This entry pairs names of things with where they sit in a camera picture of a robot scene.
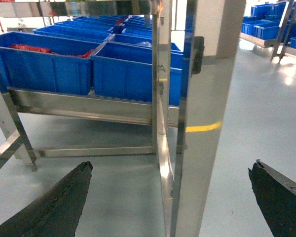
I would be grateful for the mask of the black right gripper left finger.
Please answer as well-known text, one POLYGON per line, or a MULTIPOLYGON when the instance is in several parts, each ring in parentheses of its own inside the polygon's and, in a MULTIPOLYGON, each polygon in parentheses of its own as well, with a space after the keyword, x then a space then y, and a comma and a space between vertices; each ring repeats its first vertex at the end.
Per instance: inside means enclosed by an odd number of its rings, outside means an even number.
POLYGON ((0 225, 0 237, 74 237, 92 177, 82 162, 46 193, 0 225))

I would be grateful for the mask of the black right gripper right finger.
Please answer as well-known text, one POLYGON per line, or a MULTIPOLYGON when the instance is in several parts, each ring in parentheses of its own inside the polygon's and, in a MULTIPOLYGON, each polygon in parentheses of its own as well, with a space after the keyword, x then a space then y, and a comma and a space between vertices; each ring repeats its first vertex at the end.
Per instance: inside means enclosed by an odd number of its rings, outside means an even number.
POLYGON ((248 173, 257 204, 273 236, 296 237, 296 182, 259 159, 248 173))

